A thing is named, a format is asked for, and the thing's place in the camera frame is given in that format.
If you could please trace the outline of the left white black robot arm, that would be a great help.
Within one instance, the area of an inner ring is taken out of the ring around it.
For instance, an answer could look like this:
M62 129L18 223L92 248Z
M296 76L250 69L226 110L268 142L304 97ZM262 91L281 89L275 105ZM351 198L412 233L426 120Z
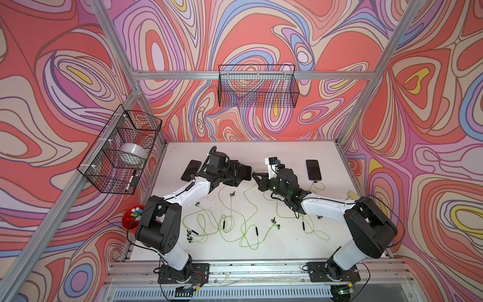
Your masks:
M242 181L250 181L251 173L250 166L230 159L225 153L211 152L186 185L172 194L148 199L137 226L136 241L155 251L170 268L187 269L191 256L178 243L182 211L221 184L238 187Z

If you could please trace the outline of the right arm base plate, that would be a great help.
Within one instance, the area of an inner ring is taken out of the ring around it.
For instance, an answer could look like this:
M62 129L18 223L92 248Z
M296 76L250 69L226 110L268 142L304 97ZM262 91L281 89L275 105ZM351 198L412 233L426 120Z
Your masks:
M340 269L335 263L307 262L303 270L309 274L313 283L357 283L361 280L356 266L349 270Z

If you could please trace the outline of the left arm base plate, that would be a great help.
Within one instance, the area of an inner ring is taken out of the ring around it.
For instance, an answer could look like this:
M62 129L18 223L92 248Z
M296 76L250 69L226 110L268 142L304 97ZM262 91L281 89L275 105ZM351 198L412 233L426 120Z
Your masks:
M209 281L210 264L187 264L181 271L175 270L166 264L154 270L158 274L158 284L192 284L202 285Z

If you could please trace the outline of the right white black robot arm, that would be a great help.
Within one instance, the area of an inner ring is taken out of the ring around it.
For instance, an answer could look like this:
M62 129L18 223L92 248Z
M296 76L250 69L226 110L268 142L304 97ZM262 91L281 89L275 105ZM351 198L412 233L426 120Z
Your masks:
M252 177L261 192L270 191L295 214L316 215L347 226L352 238L325 263L325 272L333 279L342 279L367 258L380 258L396 238L396 225L369 197L336 200L316 195L300 187L292 169L254 172Z

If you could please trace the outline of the blue phone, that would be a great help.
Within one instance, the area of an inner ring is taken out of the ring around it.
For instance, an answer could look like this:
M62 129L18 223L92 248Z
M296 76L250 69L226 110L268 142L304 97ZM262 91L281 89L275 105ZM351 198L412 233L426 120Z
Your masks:
M319 182L319 181L322 180L321 170L320 170L318 160L307 159L306 160L306 169L307 169L307 173L308 173L308 179L310 181Z

